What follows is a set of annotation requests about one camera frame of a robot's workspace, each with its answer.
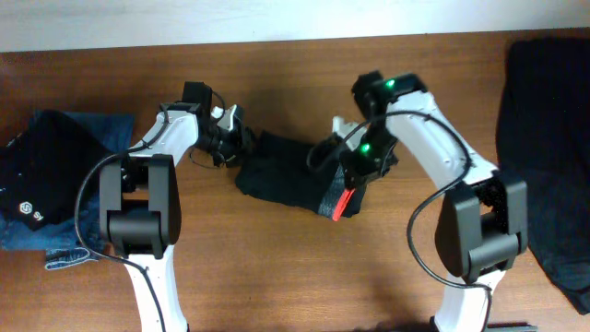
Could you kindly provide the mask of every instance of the wooden tabletop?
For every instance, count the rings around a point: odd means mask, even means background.
[[[548,35],[590,37],[590,30],[4,53],[0,143],[39,108],[132,113],[138,140],[160,102],[180,99],[185,80],[205,81],[242,105],[256,131],[316,142],[330,133],[333,116],[361,119],[350,88],[358,74],[379,68],[389,77],[419,74],[469,144],[496,160],[507,48]],[[398,166],[370,185],[361,213],[339,222],[244,196],[233,183],[237,170],[205,170],[185,157],[176,171],[183,230],[174,266],[191,330],[345,331],[428,321],[443,286],[416,264],[405,229],[434,186],[404,147],[396,155]],[[439,207],[423,213],[415,237],[426,262],[443,273],[433,241]],[[43,261],[41,252],[0,253],[0,330],[140,330],[123,267],[47,272]],[[530,252],[496,290],[491,322],[588,328]]]

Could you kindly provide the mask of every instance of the red strip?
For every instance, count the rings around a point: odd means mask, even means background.
[[[340,199],[338,199],[338,204],[336,205],[336,209],[334,210],[334,215],[332,215],[333,221],[338,221],[340,217],[342,217],[342,213],[344,212],[344,209],[347,208],[348,201],[352,197],[352,194],[354,194],[354,189],[344,189],[342,196],[340,197]]]

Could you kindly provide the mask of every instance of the blue denim fabric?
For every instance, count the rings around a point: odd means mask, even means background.
[[[92,113],[65,113],[102,145],[119,152],[129,148],[133,132],[132,115],[103,115]],[[35,112],[30,121],[34,123],[41,115]],[[99,195],[95,193],[83,205],[80,211],[80,228],[88,245],[102,251],[104,241],[99,230]],[[40,230],[31,231],[24,223],[17,220],[5,220],[0,215],[0,248],[4,250],[45,250],[45,268],[48,270],[72,267],[89,260],[97,260],[77,241],[74,219],[58,225],[46,225]]]

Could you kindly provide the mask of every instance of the white background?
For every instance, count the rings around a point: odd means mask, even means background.
[[[590,0],[0,0],[0,52],[590,26]]]

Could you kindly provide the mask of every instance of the black fabric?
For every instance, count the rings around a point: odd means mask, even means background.
[[[70,219],[84,177],[109,151],[69,116],[43,112],[0,148],[0,208],[32,230]]]
[[[335,199],[325,199],[325,196],[335,180],[338,162],[331,162],[318,173],[309,172],[306,158],[310,148],[310,144],[263,132],[235,183],[244,194],[266,201],[307,208],[315,213],[320,210],[323,200],[335,208],[344,183],[336,202]],[[363,196],[364,190],[355,191],[342,216],[359,213]]]
[[[498,158],[526,180],[530,249],[580,314],[590,311],[589,113],[590,41],[512,46]]]

